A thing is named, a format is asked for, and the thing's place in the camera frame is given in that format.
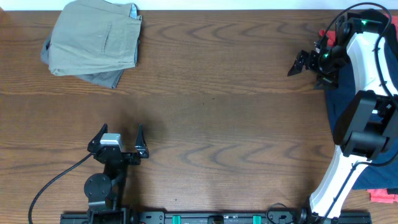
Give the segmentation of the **light khaki shorts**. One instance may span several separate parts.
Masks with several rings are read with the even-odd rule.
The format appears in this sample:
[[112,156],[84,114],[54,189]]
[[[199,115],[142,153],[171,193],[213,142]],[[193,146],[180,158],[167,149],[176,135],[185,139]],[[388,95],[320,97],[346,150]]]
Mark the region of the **light khaki shorts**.
[[51,33],[49,70],[65,76],[135,67],[141,24],[133,3],[72,1]]

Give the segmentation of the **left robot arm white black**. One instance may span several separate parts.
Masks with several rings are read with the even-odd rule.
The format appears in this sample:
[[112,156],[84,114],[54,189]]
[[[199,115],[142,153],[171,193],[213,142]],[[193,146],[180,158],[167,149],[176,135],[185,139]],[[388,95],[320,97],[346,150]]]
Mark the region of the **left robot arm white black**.
[[149,157],[143,125],[139,125],[135,143],[136,152],[124,152],[124,143],[118,133],[109,133],[104,124],[88,143],[88,152],[104,165],[102,173],[90,176],[84,185],[88,198],[88,223],[132,223],[136,218],[131,210],[121,205],[126,185],[127,168],[137,166]]

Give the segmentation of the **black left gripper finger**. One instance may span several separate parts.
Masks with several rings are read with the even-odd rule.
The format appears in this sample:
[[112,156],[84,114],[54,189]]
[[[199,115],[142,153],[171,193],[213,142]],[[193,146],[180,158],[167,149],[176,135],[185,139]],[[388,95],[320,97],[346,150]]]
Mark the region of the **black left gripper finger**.
[[139,125],[139,129],[137,131],[135,148],[140,158],[148,159],[149,158],[149,149],[146,144],[146,140],[144,138],[144,130],[143,125]]
[[108,132],[108,125],[104,123],[99,132],[95,135],[95,137],[88,143],[87,151],[88,152],[97,152],[102,148],[102,144],[100,143],[103,134]]

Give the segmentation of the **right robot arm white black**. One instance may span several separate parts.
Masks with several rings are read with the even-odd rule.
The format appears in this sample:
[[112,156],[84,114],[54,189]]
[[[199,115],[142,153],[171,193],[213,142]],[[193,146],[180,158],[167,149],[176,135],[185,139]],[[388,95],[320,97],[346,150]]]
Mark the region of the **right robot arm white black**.
[[397,139],[397,88],[389,73],[385,48],[397,47],[391,13],[371,4],[365,11],[345,9],[331,22],[335,43],[322,35],[315,50],[300,51],[289,70],[293,76],[311,70],[317,88],[335,90],[345,65],[353,69],[355,94],[333,130],[335,152],[308,204],[293,216],[294,223],[370,223],[368,212],[344,212],[342,205],[357,178]]

